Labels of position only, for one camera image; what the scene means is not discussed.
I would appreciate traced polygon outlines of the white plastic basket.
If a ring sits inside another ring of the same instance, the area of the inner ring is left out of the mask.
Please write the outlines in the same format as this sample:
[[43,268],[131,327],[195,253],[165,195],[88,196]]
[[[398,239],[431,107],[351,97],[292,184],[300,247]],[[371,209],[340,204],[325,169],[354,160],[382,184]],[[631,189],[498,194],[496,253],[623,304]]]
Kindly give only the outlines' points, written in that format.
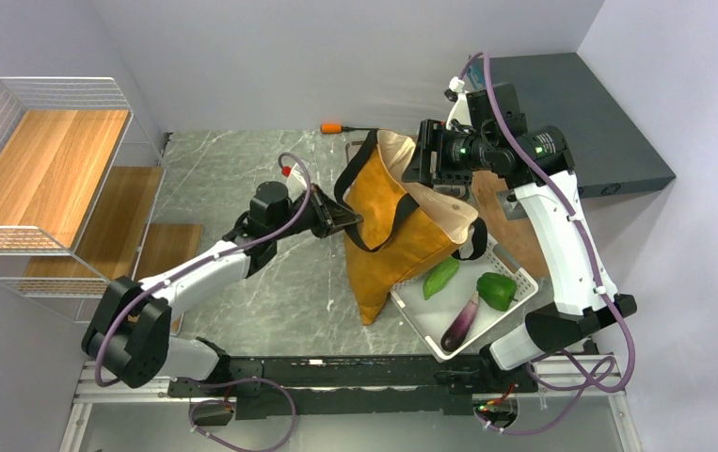
[[[454,351],[444,350],[440,346],[443,334],[471,298],[476,281],[487,272],[501,274],[516,283],[517,291],[512,303],[501,312],[481,300],[463,343]],[[423,296],[424,278],[422,274],[396,284],[390,291],[390,297],[440,363],[451,360],[473,345],[488,343],[513,330],[523,322],[525,309],[532,305],[531,298],[539,290],[538,282],[492,235],[487,237],[485,254],[475,260],[462,261],[445,288],[430,299]]]

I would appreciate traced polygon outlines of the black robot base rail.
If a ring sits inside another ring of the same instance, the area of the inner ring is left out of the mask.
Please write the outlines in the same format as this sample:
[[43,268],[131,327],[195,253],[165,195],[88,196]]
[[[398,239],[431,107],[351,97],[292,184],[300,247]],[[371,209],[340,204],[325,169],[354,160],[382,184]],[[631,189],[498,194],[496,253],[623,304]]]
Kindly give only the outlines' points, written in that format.
[[189,406],[201,427],[224,427],[231,420],[262,420],[295,412],[303,415],[437,412],[482,414],[507,428],[520,401],[533,396],[596,396],[599,385],[613,386],[620,373],[605,355],[553,356],[495,374],[489,360],[460,355],[439,363],[425,355],[364,355],[320,358],[234,357],[219,379],[193,383],[155,377],[139,388],[123,383],[97,386],[87,364],[74,400],[94,403],[179,403]]

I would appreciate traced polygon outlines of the dark network switch box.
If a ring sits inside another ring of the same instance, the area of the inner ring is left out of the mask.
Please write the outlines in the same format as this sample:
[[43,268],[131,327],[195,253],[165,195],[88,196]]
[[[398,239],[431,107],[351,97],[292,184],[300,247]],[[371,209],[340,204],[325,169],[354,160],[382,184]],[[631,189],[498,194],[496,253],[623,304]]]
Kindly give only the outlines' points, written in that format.
[[576,53],[494,57],[491,80],[517,91],[528,128],[566,137],[584,198],[660,191],[676,174]]

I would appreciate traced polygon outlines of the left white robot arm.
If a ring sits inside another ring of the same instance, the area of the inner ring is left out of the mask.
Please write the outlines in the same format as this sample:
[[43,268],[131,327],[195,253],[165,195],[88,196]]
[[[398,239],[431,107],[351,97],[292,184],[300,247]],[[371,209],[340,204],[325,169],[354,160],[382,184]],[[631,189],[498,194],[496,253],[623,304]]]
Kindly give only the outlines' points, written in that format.
[[258,186],[249,208],[210,249],[161,274],[110,282],[83,336],[102,387],[138,388],[157,377],[191,379],[208,396],[230,382],[227,353],[205,339],[170,334],[183,313],[264,268],[279,240],[305,232],[326,238],[360,223],[361,217],[317,185],[296,199],[281,182]]

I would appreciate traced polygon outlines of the purple eggplant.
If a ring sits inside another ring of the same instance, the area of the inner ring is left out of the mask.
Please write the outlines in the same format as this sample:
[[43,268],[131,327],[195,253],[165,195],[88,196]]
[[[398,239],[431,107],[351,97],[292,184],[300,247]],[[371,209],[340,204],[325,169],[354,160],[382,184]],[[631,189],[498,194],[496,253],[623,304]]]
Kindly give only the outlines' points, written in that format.
[[452,353],[463,345],[477,316],[479,302],[479,294],[475,291],[471,294],[467,303],[463,306],[445,333],[443,333],[439,342],[442,350]]

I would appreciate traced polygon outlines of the green bitter gourd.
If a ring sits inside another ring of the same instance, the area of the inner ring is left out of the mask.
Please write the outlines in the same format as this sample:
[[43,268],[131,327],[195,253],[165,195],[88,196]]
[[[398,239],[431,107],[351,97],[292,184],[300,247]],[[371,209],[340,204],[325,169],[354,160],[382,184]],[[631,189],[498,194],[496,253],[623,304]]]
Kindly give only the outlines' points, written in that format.
[[460,268],[460,262],[454,257],[448,257],[434,266],[423,279],[423,298],[431,299],[440,292],[453,278]]

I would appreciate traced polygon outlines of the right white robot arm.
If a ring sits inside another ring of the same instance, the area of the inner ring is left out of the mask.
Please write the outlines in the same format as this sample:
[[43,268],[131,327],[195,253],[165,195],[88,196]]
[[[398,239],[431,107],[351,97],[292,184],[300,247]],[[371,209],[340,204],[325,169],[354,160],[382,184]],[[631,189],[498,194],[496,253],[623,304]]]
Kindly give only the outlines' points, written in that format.
[[532,223],[552,281],[553,301],[491,343],[491,357],[478,365],[482,385],[500,391],[515,367],[634,314],[636,304],[603,270],[564,134],[554,126],[529,130],[510,83],[468,92],[453,78],[445,96],[454,104],[450,115],[422,121],[403,180],[465,185],[477,170],[504,179]]

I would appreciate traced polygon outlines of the green bell pepper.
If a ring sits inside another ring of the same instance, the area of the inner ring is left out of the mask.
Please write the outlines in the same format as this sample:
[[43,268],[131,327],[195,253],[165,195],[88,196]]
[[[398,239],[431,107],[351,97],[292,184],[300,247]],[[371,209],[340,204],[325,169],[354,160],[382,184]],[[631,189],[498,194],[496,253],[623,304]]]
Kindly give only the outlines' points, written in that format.
[[517,283],[502,274],[486,272],[476,282],[476,291],[487,306],[505,312],[514,301]]

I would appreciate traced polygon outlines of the orange handled screwdriver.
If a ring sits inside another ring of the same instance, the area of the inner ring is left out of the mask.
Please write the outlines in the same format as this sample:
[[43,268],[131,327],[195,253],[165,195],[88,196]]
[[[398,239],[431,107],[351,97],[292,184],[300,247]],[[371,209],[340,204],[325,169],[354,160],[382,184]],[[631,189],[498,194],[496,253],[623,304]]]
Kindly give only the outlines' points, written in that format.
[[350,132],[363,132],[370,130],[373,130],[373,127],[346,126],[340,123],[322,123],[319,128],[320,133],[323,135],[338,135]]

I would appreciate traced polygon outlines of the metal bracket stand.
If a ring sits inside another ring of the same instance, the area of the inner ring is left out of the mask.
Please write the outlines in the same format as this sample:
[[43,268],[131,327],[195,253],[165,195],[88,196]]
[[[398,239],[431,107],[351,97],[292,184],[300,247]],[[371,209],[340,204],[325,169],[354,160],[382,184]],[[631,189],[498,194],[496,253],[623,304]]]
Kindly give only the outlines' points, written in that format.
[[513,190],[498,191],[496,196],[504,216],[509,221],[526,219],[528,217],[528,214]]

